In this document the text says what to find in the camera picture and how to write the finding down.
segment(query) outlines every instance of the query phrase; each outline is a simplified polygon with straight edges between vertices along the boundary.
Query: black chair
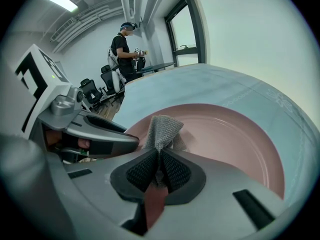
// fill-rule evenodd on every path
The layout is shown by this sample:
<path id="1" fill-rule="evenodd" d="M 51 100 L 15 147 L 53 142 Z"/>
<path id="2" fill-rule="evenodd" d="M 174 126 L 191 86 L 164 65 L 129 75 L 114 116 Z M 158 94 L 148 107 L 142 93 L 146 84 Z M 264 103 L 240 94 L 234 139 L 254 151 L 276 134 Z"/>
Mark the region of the black chair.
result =
<path id="1" fill-rule="evenodd" d="M 111 106 L 113 106 L 113 103 L 120 99 L 123 95 L 124 92 L 122 91 L 124 85 L 123 83 L 120 81 L 120 92 L 116 93 L 115 88 L 114 88 L 114 82 L 113 82 L 113 78 L 112 78 L 112 71 L 109 65 L 105 65 L 101 68 L 101 78 L 104 81 L 106 88 L 108 91 L 105 91 L 105 94 L 107 96 L 113 96 L 113 101 L 110 103 Z"/>
<path id="2" fill-rule="evenodd" d="M 100 103 L 100 99 L 103 96 L 103 93 L 101 90 L 102 89 L 104 90 L 104 87 L 99 88 L 100 91 L 98 91 L 96 88 L 95 82 L 92 79 L 89 80 L 88 78 L 82 80 L 80 84 L 81 86 L 79 88 L 83 90 L 84 96 L 86 97 L 88 102 L 92 104 L 92 107 L 94 108 L 94 110 L 97 111 L 100 106 L 104 105 Z"/>

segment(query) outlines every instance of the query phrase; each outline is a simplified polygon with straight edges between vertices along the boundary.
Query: window frame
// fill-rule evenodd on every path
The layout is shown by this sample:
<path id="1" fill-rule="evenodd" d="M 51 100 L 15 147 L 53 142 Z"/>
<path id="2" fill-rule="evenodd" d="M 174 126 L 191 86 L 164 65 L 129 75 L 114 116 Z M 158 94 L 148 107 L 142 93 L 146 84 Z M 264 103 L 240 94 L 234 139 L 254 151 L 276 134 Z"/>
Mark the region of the window frame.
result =
<path id="1" fill-rule="evenodd" d="M 177 50 L 175 36 L 171 26 L 171 21 L 186 6 L 189 9 L 189 13 L 192 21 L 196 47 Z M 166 17 L 164 17 L 164 20 L 165 20 L 166 29 L 169 35 L 174 66 L 175 67 L 178 66 L 177 56 L 185 55 L 185 54 L 197 54 L 198 63 L 206 63 L 207 57 L 206 57 L 205 33 L 204 33 L 203 24 L 201 21 L 201 16 L 200 16 L 196 1 L 180 0 L 169 12 L 169 14 Z"/>

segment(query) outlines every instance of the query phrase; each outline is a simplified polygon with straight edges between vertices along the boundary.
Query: gray cloth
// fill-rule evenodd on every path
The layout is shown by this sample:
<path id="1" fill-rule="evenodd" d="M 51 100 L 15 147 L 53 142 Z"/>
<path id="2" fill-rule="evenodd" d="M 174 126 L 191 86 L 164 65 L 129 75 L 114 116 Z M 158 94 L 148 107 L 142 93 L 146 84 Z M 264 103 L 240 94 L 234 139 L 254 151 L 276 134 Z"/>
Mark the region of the gray cloth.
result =
<path id="1" fill-rule="evenodd" d="M 158 187 L 166 186 L 163 181 L 164 174 L 161 171 L 161 150 L 166 147 L 181 151 L 187 149 L 179 134 L 183 126 L 182 122 L 168 115 L 154 115 L 151 119 L 147 139 L 142 148 L 156 148 L 158 151 L 158 170 L 152 181 Z"/>

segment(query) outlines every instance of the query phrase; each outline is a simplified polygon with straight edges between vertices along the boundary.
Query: pink plate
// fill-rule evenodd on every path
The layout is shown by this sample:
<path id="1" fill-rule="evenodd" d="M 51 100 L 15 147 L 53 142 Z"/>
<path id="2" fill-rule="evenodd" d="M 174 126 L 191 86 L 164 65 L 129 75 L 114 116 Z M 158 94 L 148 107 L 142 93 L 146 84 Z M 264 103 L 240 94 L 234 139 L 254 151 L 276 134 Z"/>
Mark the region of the pink plate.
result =
<path id="1" fill-rule="evenodd" d="M 187 151 L 231 164 L 284 198 L 285 179 L 278 152 L 267 134 L 246 116 L 217 105 L 184 104 L 157 111 L 126 133 L 146 141 L 152 116 L 167 115 L 184 123 Z"/>

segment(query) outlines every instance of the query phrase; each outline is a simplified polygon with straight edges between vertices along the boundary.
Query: person's arm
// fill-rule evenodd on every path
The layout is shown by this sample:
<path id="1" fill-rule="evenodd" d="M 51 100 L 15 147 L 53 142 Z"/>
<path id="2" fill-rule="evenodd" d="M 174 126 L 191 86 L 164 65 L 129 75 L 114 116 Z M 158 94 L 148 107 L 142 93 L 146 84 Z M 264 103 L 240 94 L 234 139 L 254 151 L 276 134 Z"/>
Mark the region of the person's arm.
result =
<path id="1" fill-rule="evenodd" d="M 116 54 L 121 59 L 127 59 L 127 58 L 136 59 L 138 57 L 137 52 L 124 52 L 123 47 L 116 49 Z"/>
<path id="2" fill-rule="evenodd" d="M 49 147 L 62 140 L 62 131 L 47 130 L 45 132 L 45 135 L 46 135 L 46 141 Z M 77 144 L 82 149 L 90 148 L 90 140 L 88 139 L 78 138 Z"/>

